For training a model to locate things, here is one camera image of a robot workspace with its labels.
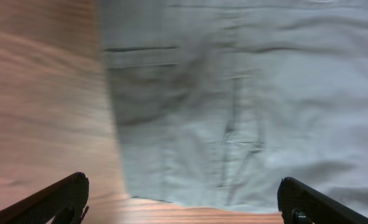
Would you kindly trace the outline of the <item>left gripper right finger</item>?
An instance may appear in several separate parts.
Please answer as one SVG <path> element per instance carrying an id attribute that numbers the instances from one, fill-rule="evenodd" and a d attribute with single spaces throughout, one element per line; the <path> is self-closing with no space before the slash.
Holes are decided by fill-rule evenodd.
<path id="1" fill-rule="evenodd" d="M 284 224 L 368 224 L 368 218 L 293 177 L 281 180 L 278 210 Z"/>

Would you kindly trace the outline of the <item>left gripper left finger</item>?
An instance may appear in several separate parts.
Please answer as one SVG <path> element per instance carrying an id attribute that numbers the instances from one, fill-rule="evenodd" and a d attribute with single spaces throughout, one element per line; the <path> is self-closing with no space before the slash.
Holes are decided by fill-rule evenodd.
<path id="1" fill-rule="evenodd" d="M 1 210 L 0 224 L 81 224 L 88 197 L 88 178 L 75 172 Z"/>

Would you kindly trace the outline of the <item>grey shorts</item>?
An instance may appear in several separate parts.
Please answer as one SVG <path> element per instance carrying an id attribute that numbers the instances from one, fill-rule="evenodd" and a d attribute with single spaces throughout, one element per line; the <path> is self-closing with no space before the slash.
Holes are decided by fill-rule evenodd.
<path id="1" fill-rule="evenodd" d="M 368 217 L 368 0 L 101 0 L 132 198 L 277 212 L 294 177 Z"/>

